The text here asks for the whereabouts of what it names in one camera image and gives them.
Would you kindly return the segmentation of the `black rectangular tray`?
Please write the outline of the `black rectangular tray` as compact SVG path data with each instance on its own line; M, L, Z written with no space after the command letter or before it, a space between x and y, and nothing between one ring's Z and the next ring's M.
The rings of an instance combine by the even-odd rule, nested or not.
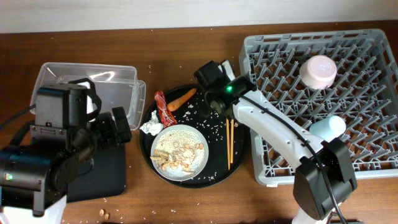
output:
M80 202L121 195L126 188L125 146L97 151L94 166L85 162L79 166L79 178L69 185L67 202Z

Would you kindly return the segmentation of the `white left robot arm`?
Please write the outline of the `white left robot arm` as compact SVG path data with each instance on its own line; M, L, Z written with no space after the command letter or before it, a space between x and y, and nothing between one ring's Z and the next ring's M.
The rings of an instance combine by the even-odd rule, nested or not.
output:
M79 165L132 138L124 108L101 107L90 79L38 89L34 120L1 149L1 223L61 223Z

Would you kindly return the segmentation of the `red snack wrapper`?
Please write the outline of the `red snack wrapper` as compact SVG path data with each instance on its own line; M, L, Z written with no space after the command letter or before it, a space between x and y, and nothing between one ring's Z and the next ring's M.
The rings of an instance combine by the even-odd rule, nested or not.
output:
M167 108L167 102L165 100L163 91L157 91L154 95L154 99L157 104L160 120L164 127L168 128L169 126L176 125L177 121Z

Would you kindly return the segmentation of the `light blue cup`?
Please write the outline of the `light blue cup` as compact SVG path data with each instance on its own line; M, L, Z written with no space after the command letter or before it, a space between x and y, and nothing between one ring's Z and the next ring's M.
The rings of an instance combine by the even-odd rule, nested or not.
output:
M346 123L339 116L330 116L321 121L313 123L309 131L326 142L330 142L341 136L346 131Z

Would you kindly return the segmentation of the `crumpled white tissue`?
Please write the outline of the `crumpled white tissue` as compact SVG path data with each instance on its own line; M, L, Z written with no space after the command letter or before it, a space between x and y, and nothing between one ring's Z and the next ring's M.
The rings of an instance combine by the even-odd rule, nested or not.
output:
M153 111L151 113L151 119L140 127L140 130L144 134L150 134L152 136L158 135L163 129L164 125L159 121L156 111Z

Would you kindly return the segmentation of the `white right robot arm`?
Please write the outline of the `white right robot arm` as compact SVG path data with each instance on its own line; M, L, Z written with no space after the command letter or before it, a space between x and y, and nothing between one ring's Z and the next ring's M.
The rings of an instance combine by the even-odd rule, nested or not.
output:
M225 68L209 61L194 74L209 108L234 119L266 140L293 168L294 199L299 210L293 223L328 223L358 183L347 145L339 138L312 134L275 108L247 78L230 79Z

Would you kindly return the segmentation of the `wooden chopstick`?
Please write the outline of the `wooden chopstick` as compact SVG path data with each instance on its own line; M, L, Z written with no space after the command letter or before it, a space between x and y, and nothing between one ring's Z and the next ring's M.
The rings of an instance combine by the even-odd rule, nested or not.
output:
M228 165L228 170L230 170L230 127L229 127L229 119L226 118L226 144L227 144L227 165Z
M230 164L233 164L234 159L234 119L230 123Z

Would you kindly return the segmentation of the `round black tray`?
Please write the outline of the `round black tray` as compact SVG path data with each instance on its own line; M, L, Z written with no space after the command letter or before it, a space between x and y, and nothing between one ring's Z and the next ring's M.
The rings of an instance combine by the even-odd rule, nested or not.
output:
M155 137L151 134L140 132L141 151L148 166L161 179L168 183L188 188L199 189L219 184L231 176L242 164L249 151L249 128L238 126L234 129L233 164L227 166L226 121L225 118L211 111L208 118L203 115L208 112L204 94L198 91L183 106L172 114L178 124L184 124L198 130L204 135L210 147L210 153L204 169L196 176L188 180L171 180L160 174L150 159L151 147Z

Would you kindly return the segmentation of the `orange carrot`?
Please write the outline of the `orange carrot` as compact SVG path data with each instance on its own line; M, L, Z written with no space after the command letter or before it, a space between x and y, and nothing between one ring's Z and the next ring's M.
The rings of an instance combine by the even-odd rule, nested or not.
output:
M170 112L176 111L177 109L179 109L184 103L186 103L195 93L197 92L196 88L192 88L191 90L189 90L186 94L184 94L183 96L181 96L180 98L177 98L176 100L170 102L167 105L167 109Z

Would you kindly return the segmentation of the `grey plate with food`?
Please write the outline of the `grey plate with food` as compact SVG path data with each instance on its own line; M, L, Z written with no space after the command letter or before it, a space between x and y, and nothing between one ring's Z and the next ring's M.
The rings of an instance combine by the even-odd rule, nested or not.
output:
M150 160L161 177L183 182L200 174L209 154L207 140L199 130L177 124L165 128L155 137Z

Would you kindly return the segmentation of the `clear plastic bin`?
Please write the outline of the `clear plastic bin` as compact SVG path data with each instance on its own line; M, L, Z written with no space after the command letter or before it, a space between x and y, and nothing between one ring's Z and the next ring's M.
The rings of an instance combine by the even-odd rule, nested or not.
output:
M137 70L133 66L47 62L40 69L30 103L33 105L36 102L37 91L43 85L68 83L82 78L88 78L95 84L96 94L102 101L102 113L122 106L130 129L135 131L139 128L146 99L146 83L137 78Z

